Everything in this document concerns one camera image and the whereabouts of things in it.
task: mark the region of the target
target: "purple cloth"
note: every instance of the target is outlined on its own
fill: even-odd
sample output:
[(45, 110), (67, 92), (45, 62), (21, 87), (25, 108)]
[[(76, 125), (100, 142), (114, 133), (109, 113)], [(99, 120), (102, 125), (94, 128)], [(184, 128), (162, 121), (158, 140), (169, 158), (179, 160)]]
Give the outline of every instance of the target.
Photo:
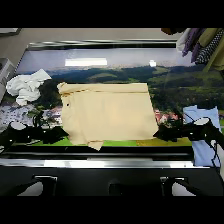
[(182, 51), (183, 57), (188, 54), (190, 50), (193, 48), (193, 44), (197, 38), (201, 36), (201, 34), (204, 32), (205, 28), (192, 28), (191, 31), (188, 34), (188, 38), (186, 40), (184, 50)]
[(201, 49), (201, 45), (199, 43), (197, 43), (194, 47), (194, 50), (192, 52), (192, 56), (191, 56), (191, 63), (195, 62), (197, 57), (198, 57), (198, 53)]

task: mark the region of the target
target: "polka dot fabric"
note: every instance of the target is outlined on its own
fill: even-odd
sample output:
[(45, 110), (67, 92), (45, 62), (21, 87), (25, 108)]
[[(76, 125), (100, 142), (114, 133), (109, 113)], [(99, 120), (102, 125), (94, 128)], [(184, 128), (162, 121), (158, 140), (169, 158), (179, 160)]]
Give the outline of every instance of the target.
[(208, 44), (208, 46), (201, 48), (198, 54), (198, 57), (195, 61), (195, 64), (207, 64), (210, 57), (214, 53), (215, 49), (219, 45), (219, 41), (221, 40), (222, 36), (224, 34), (224, 30), (222, 29), (217, 33), (215, 38)]

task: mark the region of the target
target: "landscape print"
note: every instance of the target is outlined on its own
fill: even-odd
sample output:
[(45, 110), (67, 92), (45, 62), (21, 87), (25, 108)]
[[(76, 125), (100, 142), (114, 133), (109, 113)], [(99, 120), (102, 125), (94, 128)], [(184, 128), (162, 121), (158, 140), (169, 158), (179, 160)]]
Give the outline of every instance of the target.
[[(105, 58), (107, 65), (65, 66), (66, 59)], [(62, 102), (57, 85), (67, 83), (147, 83), (155, 119), (160, 124), (172, 127), (183, 113), (183, 107), (198, 105), (199, 108), (219, 109), (220, 123), (224, 125), (224, 81), (218, 71), (202, 72), (204, 65), (190, 63), (191, 54), (182, 58), (173, 48), (133, 49), (71, 49), (25, 52), (16, 75), (30, 75), (44, 69), (51, 80), (39, 88), (37, 101), (20, 107), (15, 98), (5, 94), (0, 105), (0, 128), (5, 130), (11, 121), (32, 125), (32, 117), (44, 111), (43, 118), (50, 127), (62, 125)], [(155, 67), (149, 62), (154, 60)], [(71, 145), (66, 139), (56, 145)], [(164, 146), (191, 145), (188, 139), (164, 142), (159, 139), (145, 141), (105, 141), (104, 145)]]

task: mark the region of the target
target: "light blue cloth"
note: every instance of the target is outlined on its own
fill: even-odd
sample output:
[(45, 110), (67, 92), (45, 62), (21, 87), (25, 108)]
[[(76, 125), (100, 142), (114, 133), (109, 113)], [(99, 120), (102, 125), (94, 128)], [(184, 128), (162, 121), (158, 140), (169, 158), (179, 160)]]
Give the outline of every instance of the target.
[[(216, 128), (219, 128), (221, 132), (217, 107), (210, 110), (206, 110), (206, 109), (198, 109), (197, 105), (195, 105), (190, 107), (184, 107), (183, 112), (184, 112), (184, 118), (187, 123), (192, 122), (191, 118), (193, 118), (196, 121), (202, 117), (209, 117), (212, 121), (212, 124)], [(213, 166), (211, 159), (213, 159), (215, 152), (204, 140), (192, 141), (192, 147), (194, 150), (195, 166)], [(217, 157), (214, 161), (215, 165), (217, 167), (220, 167), (219, 160)]]

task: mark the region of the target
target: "table top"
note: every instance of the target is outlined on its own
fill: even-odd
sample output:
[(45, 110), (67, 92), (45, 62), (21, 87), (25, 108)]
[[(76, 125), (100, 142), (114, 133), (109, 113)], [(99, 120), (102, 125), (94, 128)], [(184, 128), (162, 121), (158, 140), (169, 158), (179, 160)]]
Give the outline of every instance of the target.
[[(155, 119), (158, 124), (172, 126), (178, 119), (174, 109), (183, 107), (218, 107), (221, 126), (224, 125), (224, 80), (220, 72), (204, 73), (204, 65), (191, 63), (191, 52), (182, 57), (174, 41), (121, 41), (104, 43), (54, 43), (29, 46), (16, 75), (30, 75), (44, 69), (52, 80), (45, 81), (41, 96), (27, 106), (19, 107), (15, 98), (5, 94), (0, 105), (0, 129), (11, 121), (32, 125), (32, 117), (44, 110), (44, 119), (51, 127), (62, 125), (62, 103), (57, 84), (67, 83), (147, 83)], [(89, 66), (89, 60), (95, 65)], [(71, 146), (68, 139), (55, 146)], [(191, 146), (187, 138), (177, 142), (152, 140), (105, 141), (104, 146)]]

